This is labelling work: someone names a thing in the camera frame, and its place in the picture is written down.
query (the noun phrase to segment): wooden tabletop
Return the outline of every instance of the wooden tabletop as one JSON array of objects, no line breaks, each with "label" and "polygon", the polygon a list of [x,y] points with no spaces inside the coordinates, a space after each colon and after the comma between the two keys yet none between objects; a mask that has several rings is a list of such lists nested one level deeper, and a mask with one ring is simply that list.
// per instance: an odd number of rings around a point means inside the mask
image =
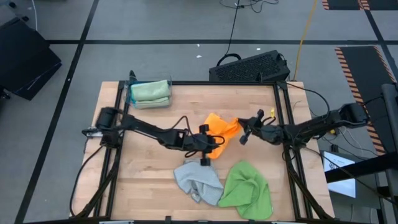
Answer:
[{"label": "wooden tabletop", "polygon": [[[117,87],[117,82],[102,83],[93,124],[102,107],[114,106]],[[235,117],[255,116],[258,109],[264,110],[265,117],[270,115],[273,108],[276,112],[271,86],[175,85],[172,88],[170,108],[136,110],[130,107],[129,114],[160,128],[169,128],[181,116],[186,115],[191,128],[195,130],[210,113],[216,113],[225,121],[231,121]],[[310,119],[305,92],[289,86],[289,93],[290,103],[294,107],[295,123]],[[282,91],[280,95],[284,120],[287,123]],[[185,127],[184,122],[177,126]],[[294,220],[286,164],[282,160],[282,146],[270,145],[255,136],[251,136],[248,143],[242,146],[239,138],[240,135],[232,139],[222,155],[212,160],[221,183],[225,183],[228,171],[235,163],[242,159],[249,161],[269,183],[274,207],[274,213],[269,220]],[[99,142],[98,138],[88,141],[84,160],[98,148]],[[307,146],[318,150],[315,140],[311,140]],[[92,158],[81,173],[73,201],[75,213],[82,210],[98,188],[104,152],[103,149]],[[313,152],[301,150],[301,154],[309,191],[325,211],[334,216],[322,160]],[[127,131],[123,142],[112,219],[164,220],[165,216],[170,215],[173,220],[242,220],[234,207],[218,208],[205,202],[196,203],[190,195],[179,189],[174,180],[173,170],[183,164],[183,155],[184,152],[168,150],[153,139]],[[299,189],[297,192],[301,216],[305,217],[302,194]],[[103,205],[106,205],[107,199],[106,192]],[[104,209],[105,206],[102,206],[102,215],[105,213]]]}]

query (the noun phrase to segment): concrete floor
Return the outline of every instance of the concrete floor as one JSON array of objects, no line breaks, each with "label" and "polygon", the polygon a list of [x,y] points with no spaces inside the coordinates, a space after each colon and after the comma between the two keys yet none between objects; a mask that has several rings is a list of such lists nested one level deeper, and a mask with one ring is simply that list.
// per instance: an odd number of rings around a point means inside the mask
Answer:
[{"label": "concrete floor", "polygon": [[[15,1],[17,13],[34,14],[28,0]],[[233,5],[234,0],[225,0]],[[79,40],[93,0],[36,0],[39,32],[47,40]],[[312,0],[283,0],[265,4],[260,14],[250,8],[238,11],[234,39],[299,40]],[[398,40],[398,12],[372,12],[383,37]],[[99,0],[88,40],[228,39],[234,10],[218,0]],[[318,3],[307,35],[308,40],[377,40],[364,11],[326,11]],[[77,45],[55,44],[51,49],[62,67],[32,100],[17,96],[0,102],[0,223],[12,223],[25,194],[37,156],[57,105]],[[278,50],[293,71],[298,45],[232,45],[230,52],[249,57]],[[298,80],[318,91],[331,108],[354,102],[335,55],[335,45],[304,45]],[[64,219],[76,173],[83,159],[85,138],[80,131],[91,124],[101,82],[126,80],[133,69],[140,80],[171,75],[173,80],[207,80],[208,69],[224,55],[226,44],[84,45],[68,95],[57,123],[25,222]],[[398,46],[389,46],[398,58]],[[307,94],[311,109],[322,114],[326,108],[319,97]],[[365,129],[351,131],[362,147],[373,149]],[[359,156],[368,152],[338,145]],[[319,141],[320,149],[329,144]],[[336,216],[349,220],[351,205],[332,199]],[[369,223],[368,208],[355,207],[353,221]],[[373,211],[373,222],[377,222]]]}]

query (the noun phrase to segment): plastic container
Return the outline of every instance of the plastic container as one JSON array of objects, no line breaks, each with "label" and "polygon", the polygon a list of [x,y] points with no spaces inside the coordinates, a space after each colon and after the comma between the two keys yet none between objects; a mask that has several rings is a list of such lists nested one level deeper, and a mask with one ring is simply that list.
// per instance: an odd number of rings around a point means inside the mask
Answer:
[{"label": "plastic container", "polygon": [[[150,83],[150,82],[145,82],[145,81],[134,81],[132,86],[141,83]],[[169,85],[169,90],[170,90],[170,96],[167,97],[167,99],[159,101],[136,101],[134,99],[134,96],[131,94],[131,89],[128,88],[129,95],[131,96],[129,99],[129,103],[135,108],[135,109],[156,109],[156,108],[168,108],[172,104],[172,80],[171,77],[169,80],[167,80],[167,84]]]}]

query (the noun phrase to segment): hazard tape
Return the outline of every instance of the hazard tape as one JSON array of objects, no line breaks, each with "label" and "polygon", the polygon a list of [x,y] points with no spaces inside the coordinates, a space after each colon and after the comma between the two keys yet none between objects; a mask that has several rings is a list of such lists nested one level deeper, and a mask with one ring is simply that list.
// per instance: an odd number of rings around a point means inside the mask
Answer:
[{"label": "hazard tape", "polygon": [[[347,61],[346,61],[346,59],[345,59],[345,57],[343,55],[343,52],[341,51],[341,49],[339,47],[337,47],[335,49],[335,52],[337,54],[338,61],[339,61],[340,65],[341,65],[341,68],[343,69],[344,76],[347,79],[349,88],[350,88],[350,90],[351,90],[351,92],[353,94],[353,97],[354,97],[355,101],[357,103],[364,103],[364,101],[362,99],[362,96],[359,93],[358,87],[355,84],[354,77],[351,74],[351,70],[349,69]],[[384,63],[384,60],[382,59],[381,54],[379,54],[379,56],[380,56],[381,61]],[[372,140],[373,146],[374,146],[374,148],[376,150],[376,154],[379,155],[379,156],[384,155],[386,153],[386,150],[384,149],[384,147],[383,147],[383,145],[382,145],[382,143],[380,141],[379,135],[376,133],[376,130],[374,129],[373,124],[371,122],[369,122],[367,127],[366,127],[366,129],[368,130],[368,134],[369,134],[369,137]]]},{"label": "hazard tape", "polygon": [[370,10],[368,0],[358,0],[360,10]]},{"label": "hazard tape", "polygon": [[322,0],[322,5],[323,5],[323,8],[324,8],[324,9],[329,10],[329,3],[328,3],[328,0]]},{"label": "hazard tape", "polygon": [[392,75],[392,73],[390,72],[390,69],[388,68],[388,65],[386,64],[386,62],[383,59],[383,56],[381,55],[379,49],[376,46],[373,46],[374,49],[376,50],[376,53],[378,54],[380,61],[383,63],[384,68],[386,69],[388,75],[390,76],[390,79],[392,82],[396,82],[396,79],[394,78],[394,76]]}]

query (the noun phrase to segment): green towel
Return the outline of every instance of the green towel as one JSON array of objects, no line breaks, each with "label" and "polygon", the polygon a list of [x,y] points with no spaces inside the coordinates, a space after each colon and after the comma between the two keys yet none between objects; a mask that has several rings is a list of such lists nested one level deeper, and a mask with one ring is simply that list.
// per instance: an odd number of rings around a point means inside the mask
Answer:
[{"label": "green towel", "polygon": [[167,80],[131,85],[131,98],[134,101],[156,100],[170,95]]},{"label": "green towel", "polygon": [[268,182],[250,163],[241,161],[229,171],[218,206],[236,206],[242,218],[266,220],[273,211]]},{"label": "green towel", "polygon": [[156,100],[136,101],[134,107],[136,109],[148,109],[148,108],[163,108],[170,105],[170,99],[163,97]]}]

